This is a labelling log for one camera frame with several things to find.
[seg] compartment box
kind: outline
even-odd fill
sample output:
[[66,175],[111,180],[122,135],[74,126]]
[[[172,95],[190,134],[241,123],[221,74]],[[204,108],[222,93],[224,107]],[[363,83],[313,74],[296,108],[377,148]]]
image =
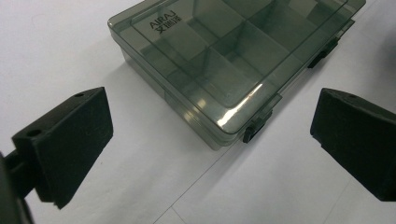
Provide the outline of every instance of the compartment box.
[[250,139],[365,0],[146,0],[108,21],[125,60],[213,148]]

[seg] white surface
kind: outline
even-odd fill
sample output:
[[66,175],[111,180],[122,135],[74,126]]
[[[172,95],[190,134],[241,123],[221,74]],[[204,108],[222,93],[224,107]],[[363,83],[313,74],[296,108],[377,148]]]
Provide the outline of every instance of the white surface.
[[0,148],[79,91],[105,86],[114,137],[62,211],[36,223],[395,223],[309,134],[320,89],[396,112],[396,3],[368,1],[340,46],[247,146],[212,151],[123,60],[106,27],[139,1],[0,2]]

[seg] screw hole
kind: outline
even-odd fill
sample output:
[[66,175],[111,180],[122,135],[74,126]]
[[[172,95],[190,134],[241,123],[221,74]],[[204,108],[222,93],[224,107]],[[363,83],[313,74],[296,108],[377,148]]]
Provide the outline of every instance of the screw hole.
[[27,133],[26,135],[28,135],[29,137],[35,137],[35,136],[38,136],[39,134],[41,134],[41,130],[32,130],[29,133]]

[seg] plastic box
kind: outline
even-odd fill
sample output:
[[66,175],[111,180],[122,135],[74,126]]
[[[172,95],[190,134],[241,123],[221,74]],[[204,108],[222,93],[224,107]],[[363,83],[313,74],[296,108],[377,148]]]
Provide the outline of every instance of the plastic box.
[[248,142],[365,0],[146,0],[108,21],[126,61],[213,148]]

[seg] clear lid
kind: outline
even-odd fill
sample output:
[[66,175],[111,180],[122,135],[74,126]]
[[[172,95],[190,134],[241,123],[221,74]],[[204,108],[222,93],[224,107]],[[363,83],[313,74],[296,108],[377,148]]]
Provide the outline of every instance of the clear lid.
[[147,0],[109,26],[174,94],[238,133],[364,3]]

